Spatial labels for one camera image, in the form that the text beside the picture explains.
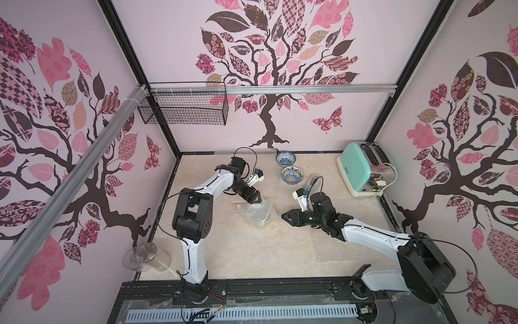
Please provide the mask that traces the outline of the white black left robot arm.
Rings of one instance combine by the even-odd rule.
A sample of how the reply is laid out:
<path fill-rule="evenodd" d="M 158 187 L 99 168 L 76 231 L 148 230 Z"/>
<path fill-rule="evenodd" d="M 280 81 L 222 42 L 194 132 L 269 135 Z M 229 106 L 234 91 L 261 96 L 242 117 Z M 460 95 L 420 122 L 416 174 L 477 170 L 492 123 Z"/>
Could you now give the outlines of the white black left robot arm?
<path fill-rule="evenodd" d="M 199 286 L 208 279 L 204 240 L 213 225 L 216 198 L 229 189 L 251 205 L 262 202 L 254 185 L 263 181 L 263 171 L 254 168 L 245 178 L 246 166 L 244 159 L 232 157 L 229 164 L 217 166 L 206 182 L 193 189 L 185 188 L 178 194 L 172 228 L 182 244 L 184 271 L 180 277 L 187 284 Z"/>

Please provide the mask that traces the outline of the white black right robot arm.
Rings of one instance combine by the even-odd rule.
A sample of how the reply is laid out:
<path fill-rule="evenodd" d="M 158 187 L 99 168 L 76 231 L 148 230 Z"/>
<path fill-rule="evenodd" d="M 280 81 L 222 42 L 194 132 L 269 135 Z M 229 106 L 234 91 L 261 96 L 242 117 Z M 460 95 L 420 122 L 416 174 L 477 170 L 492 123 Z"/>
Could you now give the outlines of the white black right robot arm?
<path fill-rule="evenodd" d="M 357 270 L 349 285 L 358 299 L 367 292 L 391 290 L 411 292 L 421 301 L 435 304 L 456 276 L 451 262 L 425 233 L 401 234 L 365 224 L 337 212 L 324 193 L 308 196 L 297 190 L 294 197 L 299 208 L 281 216 L 289 225 L 320 228 L 332 238 L 359 244 L 397 262 L 395 267 L 365 264 Z"/>

